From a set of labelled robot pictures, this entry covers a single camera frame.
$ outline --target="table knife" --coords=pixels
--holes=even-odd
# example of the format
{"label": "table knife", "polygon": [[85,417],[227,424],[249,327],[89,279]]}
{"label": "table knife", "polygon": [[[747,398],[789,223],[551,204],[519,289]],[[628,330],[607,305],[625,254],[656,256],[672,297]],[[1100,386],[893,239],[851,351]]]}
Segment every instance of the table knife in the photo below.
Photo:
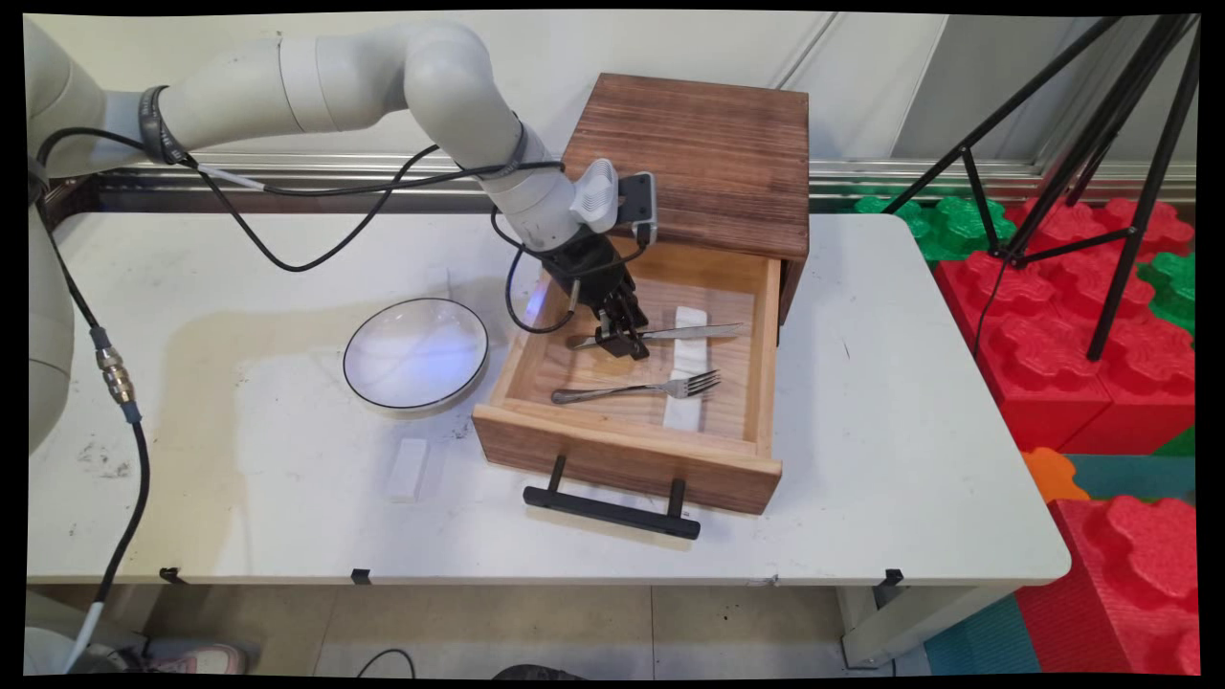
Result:
{"label": "table knife", "polygon": [[[733,322],[726,325],[701,325],[695,327],[674,327],[671,330],[655,330],[641,332],[643,340],[688,340],[692,337],[728,337],[735,333],[736,329],[744,324]],[[566,347],[571,349],[587,349],[595,347],[595,337],[572,335],[566,338]]]}

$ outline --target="wooden box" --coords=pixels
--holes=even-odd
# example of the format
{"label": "wooden box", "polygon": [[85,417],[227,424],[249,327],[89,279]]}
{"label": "wooden box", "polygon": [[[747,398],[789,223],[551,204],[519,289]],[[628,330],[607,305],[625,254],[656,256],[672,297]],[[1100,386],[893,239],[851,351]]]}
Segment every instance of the wooden box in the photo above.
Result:
{"label": "wooden box", "polygon": [[[614,243],[622,255],[633,250],[630,239]],[[702,401],[702,430],[665,428],[663,394],[549,401],[559,387],[659,383],[673,370],[670,342],[650,342],[650,356],[638,362],[599,347],[570,351],[568,336],[595,332],[584,308],[556,332],[516,336],[489,403],[472,414],[485,456],[549,473],[566,455],[567,478],[655,495],[668,495],[673,478],[681,478],[688,501],[761,514],[783,472],[771,457],[779,261],[658,244],[630,267],[653,330],[673,327],[679,304],[707,311],[710,324],[745,324],[740,337],[708,341],[710,368],[723,383]],[[557,322],[566,305],[566,294],[545,276],[527,322]]]}
{"label": "wooden box", "polygon": [[[557,406],[559,387],[659,383],[673,343],[650,342],[635,362],[566,338],[595,331],[590,310],[550,335],[519,332],[488,405],[473,423],[489,461],[566,478],[761,514],[782,477],[771,455],[774,353],[809,253],[807,96],[621,75],[600,75],[566,148],[567,174],[608,158],[622,177],[655,175],[659,243],[628,265],[649,330],[674,326],[677,305],[714,324],[744,322],[740,337],[708,341],[723,383],[702,403],[699,432],[663,425],[666,396],[627,395]],[[626,255],[627,237],[614,243]],[[556,322],[566,295],[544,276],[527,322]]]}

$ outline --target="cable connector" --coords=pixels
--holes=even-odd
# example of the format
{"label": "cable connector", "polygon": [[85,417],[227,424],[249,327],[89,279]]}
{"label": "cable connector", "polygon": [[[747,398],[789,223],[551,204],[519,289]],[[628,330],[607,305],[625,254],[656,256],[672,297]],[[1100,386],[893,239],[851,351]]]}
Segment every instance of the cable connector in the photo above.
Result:
{"label": "cable connector", "polygon": [[132,385],[132,378],[127,373],[127,368],[124,367],[124,358],[119,356],[119,349],[110,343],[107,329],[92,327],[89,337],[93,340],[94,360],[98,362],[98,369],[102,371],[102,379],[107,383],[110,398],[124,409],[127,423],[141,421],[141,413],[136,407],[136,386]]}

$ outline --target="robotic arm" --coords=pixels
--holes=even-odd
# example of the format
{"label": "robotic arm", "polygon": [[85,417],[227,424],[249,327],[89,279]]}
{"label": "robotic arm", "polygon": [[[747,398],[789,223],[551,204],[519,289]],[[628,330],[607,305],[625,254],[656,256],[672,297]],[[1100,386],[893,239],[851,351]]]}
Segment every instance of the robotic arm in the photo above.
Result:
{"label": "robotic arm", "polygon": [[[32,157],[50,135],[71,126],[104,129],[145,141],[147,152],[156,150],[156,132],[153,141],[148,132],[142,137],[138,116],[149,92],[100,89],[28,18],[24,50],[26,146]],[[598,335],[628,341],[631,347],[620,353],[646,356],[637,329],[647,319],[633,281],[624,264],[600,267],[620,259],[603,234],[617,218],[616,172],[608,161],[597,161],[576,186],[556,168],[517,169],[546,161],[548,151],[502,99],[489,53],[467,27],[431,22],[355,36],[255,40],[165,88],[157,102],[165,129],[189,151],[261,136],[364,129],[387,113],[410,109],[459,167],[505,166],[479,183],[526,250],[600,319]],[[53,150],[45,175],[93,173],[142,157],[113,141],[74,136]],[[653,240],[654,208],[649,216]],[[31,207],[31,452],[66,400],[72,320],[51,239]]]}

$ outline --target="shoe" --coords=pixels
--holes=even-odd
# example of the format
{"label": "shoe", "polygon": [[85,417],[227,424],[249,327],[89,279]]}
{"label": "shoe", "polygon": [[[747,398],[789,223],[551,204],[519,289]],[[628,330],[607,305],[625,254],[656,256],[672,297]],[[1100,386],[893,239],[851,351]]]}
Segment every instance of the shoe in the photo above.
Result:
{"label": "shoe", "polygon": [[540,682],[540,680],[582,680],[582,677],[576,677],[568,672],[554,669],[551,667],[544,667],[538,664],[517,664],[508,667],[502,672],[494,676],[494,679],[517,679],[528,682]]}
{"label": "shoe", "polygon": [[192,649],[178,658],[167,658],[148,663],[147,672],[169,672],[176,674],[245,674],[246,656],[243,651],[213,644]]}

